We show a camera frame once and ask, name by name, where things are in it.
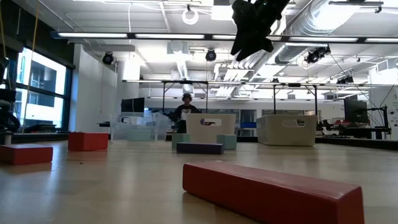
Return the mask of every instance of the red block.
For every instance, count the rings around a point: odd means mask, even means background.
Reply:
[[[70,133],[69,151],[95,151],[108,148],[108,133]]]
[[[0,146],[0,161],[12,165],[36,164],[52,161],[52,147],[36,144]]]
[[[358,185],[223,162],[184,164],[183,189],[268,224],[363,224]]]

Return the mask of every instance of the computer monitor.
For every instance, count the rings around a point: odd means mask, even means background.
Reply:
[[[349,122],[368,122],[368,106],[366,102],[344,99],[345,120]]]
[[[122,100],[122,112],[143,113],[145,108],[145,98],[135,98]]]

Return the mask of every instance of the teal block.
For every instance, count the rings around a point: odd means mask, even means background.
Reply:
[[[217,144],[224,144],[224,149],[236,149],[236,135],[218,134]]]
[[[191,142],[191,135],[176,133],[172,136],[172,149],[177,148],[177,143],[180,142]]]
[[[131,130],[127,135],[128,141],[151,141],[150,130]]]

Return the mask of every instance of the wooden floor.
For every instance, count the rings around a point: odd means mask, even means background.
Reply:
[[[114,143],[98,152],[48,145],[51,164],[0,165],[0,223],[255,223],[184,192],[182,165],[205,160],[359,184],[366,223],[398,223],[397,152],[239,143],[217,156],[176,154],[171,142]]]

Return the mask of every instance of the person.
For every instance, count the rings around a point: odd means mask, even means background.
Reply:
[[[182,96],[182,101],[184,101],[183,105],[180,105],[177,109],[175,109],[175,114],[177,115],[177,132],[178,133],[186,133],[187,132],[187,114],[195,113],[197,108],[191,105],[192,97],[191,94],[185,93]]]

